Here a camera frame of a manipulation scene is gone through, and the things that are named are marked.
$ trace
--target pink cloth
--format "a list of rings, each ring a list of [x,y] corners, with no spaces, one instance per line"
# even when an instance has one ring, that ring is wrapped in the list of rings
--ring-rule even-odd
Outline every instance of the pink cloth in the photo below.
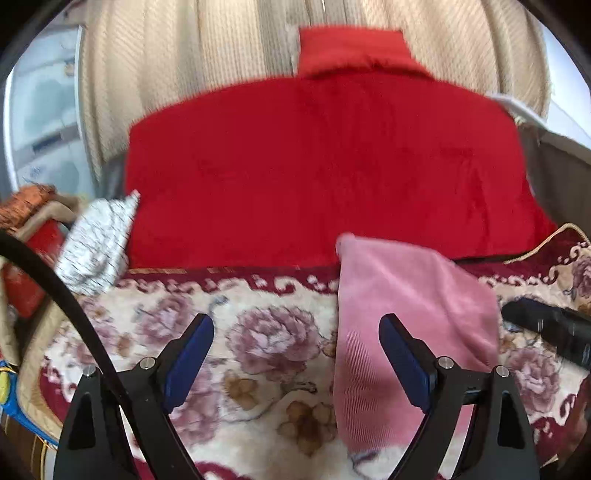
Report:
[[[435,356],[490,371],[498,358],[493,292],[436,251],[342,235],[334,402],[339,436],[352,453],[407,446],[423,413],[413,407],[378,339],[395,313]],[[460,417],[466,430],[469,415]]]

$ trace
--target blue gripper pad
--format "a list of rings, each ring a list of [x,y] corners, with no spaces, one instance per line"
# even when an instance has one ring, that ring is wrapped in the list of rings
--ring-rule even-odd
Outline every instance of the blue gripper pad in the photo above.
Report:
[[[397,329],[388,316],[382,317],[379,323],[379,341],[408,400],[423,413],[427,413],[431,408],[431,392],[435,387],[436,377],[425,372],[411,350],[409,343],[420,340],[410,336],[401,323],[400,327],[401,329]]]
[[[166,376],[163,406],[167,413],[184,403],[212,342],[213,321],[205,315]]]

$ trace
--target white cloth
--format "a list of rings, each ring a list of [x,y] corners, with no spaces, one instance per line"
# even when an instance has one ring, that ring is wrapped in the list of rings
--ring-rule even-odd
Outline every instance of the white cloth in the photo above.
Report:
[[[137,190],[123,200],[94,200],[76,221],[56,265],[72,292],[102,293],[125,272],[125,244],[138,202]]]

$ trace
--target peony print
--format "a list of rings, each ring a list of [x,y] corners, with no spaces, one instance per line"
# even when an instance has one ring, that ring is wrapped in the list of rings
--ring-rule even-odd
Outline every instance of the peony print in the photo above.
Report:
[[[271,381],[304,371],[320,353],[314,316],[297,307],[247,310],[227,334],[227,346],[247,374]]]
[[[573,288],[564,293],[573,300],[577,294],[585,299],[591,296],[591,257],[583,255],[573,263]]]
[[[138,341],[144,345],[164,347],[180,337],[193,320],[191,297],[173,293],[159,300],[152,310],[140,310],[134,322]]]
[[[515,376],[527,414],[548,413],[560,386],[554,356],[540,348],[522,348],[509,354],[505,366]]]
[[[119,332],[109,312],[94,297],[81,297],[79,303],[95,328],[107,353],[115,353],[119,342]],[[78,333],[74,329],[67,329],[66,335],[71,335],[71,338],[68,338],[66,342],[66,351],[77,360],[78,364],[82,366],[94,364],[94,357]]]
[[[185,402],[170,414],[185,445],[211,440],[220,423],[220,391],[212,384],[212,371],[203,364]]]

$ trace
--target red pillow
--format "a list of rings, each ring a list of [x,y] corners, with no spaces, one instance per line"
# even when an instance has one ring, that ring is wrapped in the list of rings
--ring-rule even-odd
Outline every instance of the red pillow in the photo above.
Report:
[[[26,243],[47,265],[53,267],[64,240],[58,223],[48,220]],[[29,275],[12,264],[4,265],[2,276],[8,303],[16,308],[21,317],[29,318],[39,307],[45,291]]]
[[[413,59],[400,31],[356,27],[300,29],[298,76],[376,67],[430,76]]]

